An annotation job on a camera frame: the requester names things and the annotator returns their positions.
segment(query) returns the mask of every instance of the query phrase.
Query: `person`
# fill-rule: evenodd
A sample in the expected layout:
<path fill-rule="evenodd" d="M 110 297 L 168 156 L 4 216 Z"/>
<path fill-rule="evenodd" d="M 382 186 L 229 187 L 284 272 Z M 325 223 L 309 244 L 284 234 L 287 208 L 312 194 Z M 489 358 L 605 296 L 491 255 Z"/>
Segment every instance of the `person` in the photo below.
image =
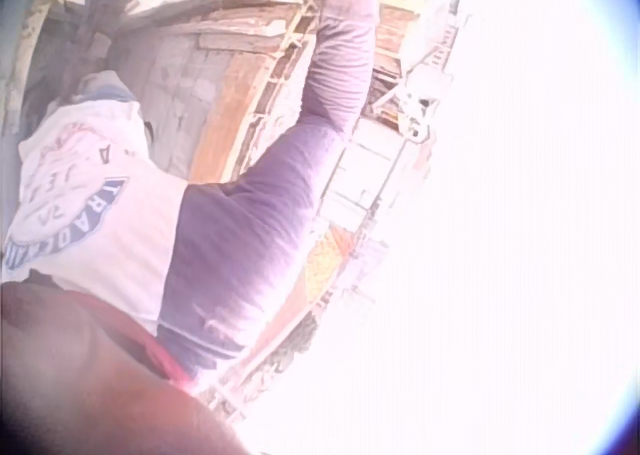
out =
<path fill-rule="evenodd" d="M 2 397 L 10 428 L 43 453 L 248 453 L 187 392 L 283 303 L 364 106 L 378 0 L 322 4 L 299 120 L 232 183 L 155 167 L 113 72 L 21 143 Z"/>

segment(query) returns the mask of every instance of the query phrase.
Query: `overexposed sky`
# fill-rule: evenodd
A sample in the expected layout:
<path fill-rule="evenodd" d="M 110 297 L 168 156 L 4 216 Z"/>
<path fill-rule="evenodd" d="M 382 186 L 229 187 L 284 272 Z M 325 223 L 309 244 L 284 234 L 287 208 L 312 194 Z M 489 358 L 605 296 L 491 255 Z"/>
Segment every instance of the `overexposed sky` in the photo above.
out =
<path fill-rule="evenodd" d="M 348 355 L 320 343 L 265 401 L 273 455 L 590 454 L 622 423 L 640 394 L 638 24 L 634 0 L 607 2 L 493 0 L 471 22 L 377 309 Z"/>

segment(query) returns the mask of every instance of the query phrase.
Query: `sky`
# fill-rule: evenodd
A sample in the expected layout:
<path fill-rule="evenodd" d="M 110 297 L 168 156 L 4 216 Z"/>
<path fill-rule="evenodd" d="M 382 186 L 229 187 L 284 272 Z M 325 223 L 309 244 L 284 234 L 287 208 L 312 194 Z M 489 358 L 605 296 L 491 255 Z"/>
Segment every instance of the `sky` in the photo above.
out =
<path fill-rule="evenodd" d="M 338 354 L 320 337 L 247 433 L 274 455 L 603 450 L 640 396 L 634 3 L 472 18 L 374 312 Z"/>

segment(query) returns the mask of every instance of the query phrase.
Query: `graphic print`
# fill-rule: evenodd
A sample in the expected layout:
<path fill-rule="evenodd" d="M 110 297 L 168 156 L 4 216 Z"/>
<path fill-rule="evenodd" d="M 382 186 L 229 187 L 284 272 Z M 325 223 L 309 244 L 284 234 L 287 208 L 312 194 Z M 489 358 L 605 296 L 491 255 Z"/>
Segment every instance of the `graphic print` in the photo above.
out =
<path fill-rule="evenodd" d="M 126 182 L 127 178 L 105 180 L 102 187 L 86 199 L 71 223 L 42 240 L 20 243 L 9 237 L 5 245 L 5 267 L 8 270 L 17 270 L 37 258 L 60 253 L 92 235 L 120 196 Z M 56 207 L 53 205 L 48 212 L 44 212 L 47 217 L 44 222 L 61 217 L 61 214 L 56 212 Z"/>

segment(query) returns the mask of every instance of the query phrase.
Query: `red strap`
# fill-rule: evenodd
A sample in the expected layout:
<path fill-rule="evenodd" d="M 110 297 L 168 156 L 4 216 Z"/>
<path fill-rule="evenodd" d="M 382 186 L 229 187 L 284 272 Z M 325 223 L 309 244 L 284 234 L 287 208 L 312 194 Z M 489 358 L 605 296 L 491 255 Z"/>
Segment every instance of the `red strap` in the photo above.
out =
<path fill-rule="evenodd" d="M 116 307 L 97 297 L 70 290 L 61 291 L 67 298 L 87 310 L 104 328 L 111 329 L 142 345 L 153 364 L 177 387 L 189 391 L 194 380 L 140 324 Z"/>

